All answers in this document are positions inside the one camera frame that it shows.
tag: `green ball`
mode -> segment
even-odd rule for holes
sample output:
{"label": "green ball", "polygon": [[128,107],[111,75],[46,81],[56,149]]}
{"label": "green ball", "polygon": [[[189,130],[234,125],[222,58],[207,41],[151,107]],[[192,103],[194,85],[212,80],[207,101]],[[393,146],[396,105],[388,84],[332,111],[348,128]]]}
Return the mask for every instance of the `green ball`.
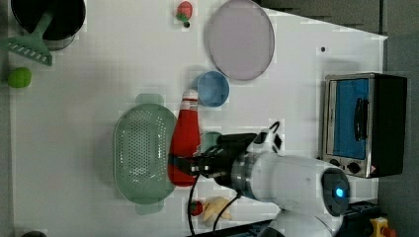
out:
{"label": "green ball", "polygon": [[27,67],[15,69],[9,76],[9,86],[13,88],[24,88],[31,84],[32,72]]}

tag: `oven knob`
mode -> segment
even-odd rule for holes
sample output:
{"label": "oven knob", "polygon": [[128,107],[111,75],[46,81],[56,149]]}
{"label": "oven knob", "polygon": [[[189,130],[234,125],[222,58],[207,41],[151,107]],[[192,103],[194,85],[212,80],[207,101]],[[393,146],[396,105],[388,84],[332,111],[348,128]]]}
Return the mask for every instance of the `oven knob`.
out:
{"label": "oven knob", "polygon": [[347,167],[352,174],[357,174],[361,170],[360,165],[358,165],[357,163],[351,163]]}
{"label": "oven knob", "polygon": [[335,160],[335,159],[331,159],[330,160],[330,164],[335,165],[335,166],[340,166],[339,161]]}

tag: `blue bowl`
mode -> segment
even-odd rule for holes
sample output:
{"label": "blue bowl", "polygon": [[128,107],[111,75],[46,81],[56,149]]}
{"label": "blue bowl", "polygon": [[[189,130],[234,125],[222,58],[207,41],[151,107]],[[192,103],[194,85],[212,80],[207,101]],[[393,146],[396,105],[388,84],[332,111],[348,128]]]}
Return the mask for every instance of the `blue bowl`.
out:
{"label": "blue bowl", "polygon": [[228,81],[217,71],[209,71],[198,78],[200,103],[207,107],[219,107],[225,103],[230,93]]}

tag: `white table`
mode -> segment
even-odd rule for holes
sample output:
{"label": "white table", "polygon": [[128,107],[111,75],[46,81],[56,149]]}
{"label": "white table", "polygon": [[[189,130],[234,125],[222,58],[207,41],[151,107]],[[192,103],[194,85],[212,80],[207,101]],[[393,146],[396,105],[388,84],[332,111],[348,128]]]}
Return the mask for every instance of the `white table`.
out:
{"label": "white table", "polygon": [[[163,95],[165,106],[178,113],[182,92],[213,69],[205,27],[224,2],[193,0],[186,30],[174,18],[180,0],[88,0],[85,25],[71,46],[53,54],[51,67],[10,55],[12,67],[33,71],[29,88],[11,89],[17,236],[32,229],[48,237],[190,234],[189,189],[177,188],[161,212],[145,216],[118,193],[112,135],[139,93]],[[221,108],[200,107],[202,129],[258,132],[279,119],[283,152],[315,158],[324,76],[381,72],[384,38],[266,11],[276,34],[273,62],[255,80],[230,80],[230,97]],[[352,201],[377,197],[377,180],[351,182]],[[212,180],[201,180],[197,188],[196,198],[234,196]],[[220,227],[270,219],[278,208],[242,198],[230,211],[233,220],[220,221]],[[194,224],[197,233],[210,230]]]}

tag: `oven window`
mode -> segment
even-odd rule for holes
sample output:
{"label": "oven window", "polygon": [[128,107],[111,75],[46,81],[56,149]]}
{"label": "oven window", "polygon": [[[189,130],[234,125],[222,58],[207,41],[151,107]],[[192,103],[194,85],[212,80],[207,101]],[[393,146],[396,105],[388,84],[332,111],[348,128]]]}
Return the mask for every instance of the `oven window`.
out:
{"label": "oven window", "polygon": [[359,102],[368,98],[368,79],[337,82],[333,155],[360,160],[366,158],[366,140],[364,137],[357,139],[356,120]]}

